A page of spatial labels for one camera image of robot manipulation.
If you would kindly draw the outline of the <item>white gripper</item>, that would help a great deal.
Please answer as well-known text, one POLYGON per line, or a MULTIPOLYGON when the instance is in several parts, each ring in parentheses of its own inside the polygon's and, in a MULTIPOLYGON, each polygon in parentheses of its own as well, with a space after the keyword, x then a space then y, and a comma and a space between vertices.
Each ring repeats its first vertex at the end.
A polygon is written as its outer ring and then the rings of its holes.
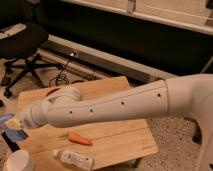
POLYGON ((20 112, 19 118, 24 128, 34 129, 45 125, 45 116, 41 101, 26 105, 20 112))

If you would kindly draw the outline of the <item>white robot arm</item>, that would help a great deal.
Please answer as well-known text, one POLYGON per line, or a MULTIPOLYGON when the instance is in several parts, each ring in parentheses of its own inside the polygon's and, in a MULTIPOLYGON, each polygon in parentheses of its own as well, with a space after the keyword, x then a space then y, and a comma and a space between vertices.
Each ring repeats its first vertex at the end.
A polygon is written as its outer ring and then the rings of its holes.
POLYGON ((182 116, 195 120, 202 133, 196 171, 213 165, 213 74, 159 80, 129 90, 84 100, 82 92, 63 87, 19 113, 22 125, 64 128, 87 123, 182 116))

